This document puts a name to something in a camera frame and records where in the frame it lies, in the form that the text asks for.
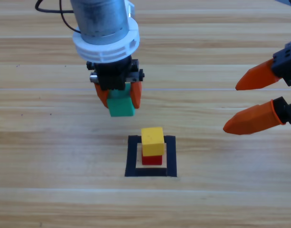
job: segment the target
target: wooden table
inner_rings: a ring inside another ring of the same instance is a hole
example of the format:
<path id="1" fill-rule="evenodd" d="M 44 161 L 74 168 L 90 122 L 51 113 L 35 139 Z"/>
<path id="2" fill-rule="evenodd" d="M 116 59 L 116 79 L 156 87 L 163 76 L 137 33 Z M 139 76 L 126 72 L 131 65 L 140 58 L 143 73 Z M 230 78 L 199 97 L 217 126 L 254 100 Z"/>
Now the wooden table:
<path id="1" fill-rule="evenodd" d="M 283 80 L 234 89 L 291 41 L 291 7 L 133 3 L 142 105 L 111 118 L 60 15 L 36 12 L 35 0 L 0 0 L 0 228 L 291 228 L 291 125 L 223 131 L 244 108 L 291 102 Z M 152 126 L 176 136 L 178 177 L 124 177 L 128 136 Z"/>

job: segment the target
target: cube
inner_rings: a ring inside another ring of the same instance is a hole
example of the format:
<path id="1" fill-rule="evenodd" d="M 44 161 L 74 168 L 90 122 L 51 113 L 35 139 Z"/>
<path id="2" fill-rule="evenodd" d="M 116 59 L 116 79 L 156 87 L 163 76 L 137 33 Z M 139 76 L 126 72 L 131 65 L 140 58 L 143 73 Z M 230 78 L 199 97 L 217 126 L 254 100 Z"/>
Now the cube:
<path id="1" fill-rule="evenodd" d="M 143 156 L 159 156 L 165 152 L 165 140 L 162 127 L 141 129 Z"/>
<path id="2" fill-rule="evenodd" d="M 143 165 L 162 165 L 163 164 L 163 156 L 162 155 L 145 157 L 142 152 L 141 152 L 141 154 L 142 154 L 142 164 Z"/>
<path id="3" fill-rule="evenodd" d="M 112 117 L 134 116 L 135 108 L 130 95 L 131 84 L 126 84 L 124 90 L 110 90 L 107 106 Z"/>

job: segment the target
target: green block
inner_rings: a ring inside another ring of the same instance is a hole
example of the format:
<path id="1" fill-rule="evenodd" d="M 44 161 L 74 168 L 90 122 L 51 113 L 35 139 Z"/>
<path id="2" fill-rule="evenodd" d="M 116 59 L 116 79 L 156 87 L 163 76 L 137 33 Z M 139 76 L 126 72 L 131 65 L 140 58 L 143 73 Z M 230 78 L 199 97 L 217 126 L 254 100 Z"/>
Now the green block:
<path id="1" fill-rule="evenodd" d="M 107 106 L 112 117 L 134 116 L 135 108 L 131 99 L 131 84 L 126 84 L 124 90 L 110 90 Z"/>

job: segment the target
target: yellow block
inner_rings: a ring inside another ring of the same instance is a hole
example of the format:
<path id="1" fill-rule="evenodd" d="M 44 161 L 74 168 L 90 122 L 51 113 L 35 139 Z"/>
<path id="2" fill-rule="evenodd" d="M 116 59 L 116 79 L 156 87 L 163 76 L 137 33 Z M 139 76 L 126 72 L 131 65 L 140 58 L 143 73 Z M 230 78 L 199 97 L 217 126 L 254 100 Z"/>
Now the yellow block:
<path id="1" fill-rule="evenodd" d="M 159 156 L 165 152 L 165 140 L 162 127 L 141 129 L 142 153 L 145 157 Z"/>

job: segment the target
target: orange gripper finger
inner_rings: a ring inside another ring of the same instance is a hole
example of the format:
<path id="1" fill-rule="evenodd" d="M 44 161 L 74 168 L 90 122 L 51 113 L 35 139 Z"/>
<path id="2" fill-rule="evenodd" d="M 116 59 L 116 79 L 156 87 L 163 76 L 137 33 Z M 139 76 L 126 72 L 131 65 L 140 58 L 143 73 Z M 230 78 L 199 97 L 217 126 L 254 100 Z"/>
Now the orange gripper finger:
<path id="1" fill-rule="evenodd" d="M 251 68 L 237 83 L 236 90 L 262 89 L 280 80 L 271 70 L 273 59 Z"/>
<path id="2" fill-rule="evenodd" d="M 101 100 L 101 102 L 103 103 L 103 105 L 108 108 L 107 106 L 107 97 L 108 97 L 108 93 L 109 91 L 106 90 L 106 91 L 103 91 L 101 88 L 100 88 L 100 85 L 97 84 L 97 83 L 94 83 L 95 84 L 95 88 L 96 88 L 96 91 L 97 91 L 97 95 L 99 97 L 99 99 Z"/>
<path id="3" fill-rule="evenodd" d="M 136 109 L 140 107 L 141 91 L 142 91 L 141 82 L 131 83 L 131 98 L 132 98 L 133 105 Z"/>
<path id="4" fill-rule="evenodd" d="M 253 134 L 280 124 L 285 125 L 277 116 L 271 100 L 238 112 L 226 123 L 223 130 L 230 134 Z"/>

